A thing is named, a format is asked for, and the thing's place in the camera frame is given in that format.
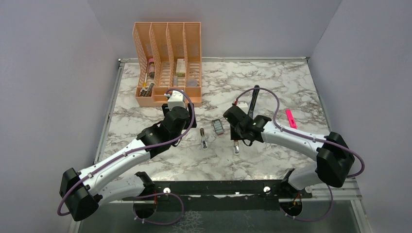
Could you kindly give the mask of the blue stapler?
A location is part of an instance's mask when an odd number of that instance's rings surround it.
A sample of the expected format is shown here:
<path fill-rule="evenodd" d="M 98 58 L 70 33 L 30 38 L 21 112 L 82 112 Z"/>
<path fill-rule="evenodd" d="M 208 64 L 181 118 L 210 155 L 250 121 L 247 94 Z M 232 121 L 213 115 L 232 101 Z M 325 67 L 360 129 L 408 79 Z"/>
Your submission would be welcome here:
<path fill-rule="evenodd" d="M 251 98 L 251 102 L 250 102 L 250 105 L 249 105 L 249 109 L 248 109 L 248 116 L 251 119 L 254 118 L 253 115 L 254 115 L 254 109 L 255 109 L 255 106 L 256 106 L 256 102 L 257 102 L 257 99 L 258 99 L 258 94 L 259 94 L 259 85 L 255 85 L 254 89 L 253 89 L 253 92 L 252 92 L 252 98 Z"/>

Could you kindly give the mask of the small white stapler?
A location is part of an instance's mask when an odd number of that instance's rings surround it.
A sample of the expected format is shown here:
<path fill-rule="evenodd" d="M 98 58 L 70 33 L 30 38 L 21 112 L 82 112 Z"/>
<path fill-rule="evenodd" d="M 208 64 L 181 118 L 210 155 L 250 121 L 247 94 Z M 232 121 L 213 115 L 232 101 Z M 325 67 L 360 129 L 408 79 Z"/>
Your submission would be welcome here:
<path fill-rule="evenodd" d="M 202 149 L 204 150 L 208 149 L 207 138 L 206 138 L 204 128 L 200 128 L 200 137 L 201 137 Z"/>

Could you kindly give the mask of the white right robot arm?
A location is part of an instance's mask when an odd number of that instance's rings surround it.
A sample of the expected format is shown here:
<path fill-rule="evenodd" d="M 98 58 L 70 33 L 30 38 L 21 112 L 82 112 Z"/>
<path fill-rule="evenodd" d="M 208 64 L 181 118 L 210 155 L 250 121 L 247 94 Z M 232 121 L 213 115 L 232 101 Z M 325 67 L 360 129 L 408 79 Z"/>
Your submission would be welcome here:
<path fill-rule="evenodd" d="M 336 188 L 342 187 L 355 161 L 338 133 L 312 134 L 279 125 L 266 116 L 258 115 L 251 118 L 235 105 L 226 110 L 223 117 L 243 139 L 277 144 L 314 161 L 304 168 L 288 171 L 283 178 L 278 189 L 288 198 L 307 186 L 319 183 Z"/>

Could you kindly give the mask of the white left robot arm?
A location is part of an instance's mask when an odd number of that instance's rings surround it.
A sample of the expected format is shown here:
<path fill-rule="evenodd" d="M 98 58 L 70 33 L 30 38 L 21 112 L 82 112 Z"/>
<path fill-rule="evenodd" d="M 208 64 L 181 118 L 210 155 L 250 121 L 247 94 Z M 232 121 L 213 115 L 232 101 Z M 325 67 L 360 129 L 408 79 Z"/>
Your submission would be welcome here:
<path fill-rule="evenodd" d="M 162 121 L 144 129 L 120 151 L 80 171 L 69 168 L 62 175 L 59 189 L 62 199 L 57 214 L 71 215 L 74 221 L 81 221 L 95 213 L 100 205 L 113 200 L 133 195 L 143 200 L 149 198 L 153 187 L 145 173 L 124 182 L 115 178 L 169 150 L 194 128 L 194 124 L 193 103 L 169 106 Z"/>

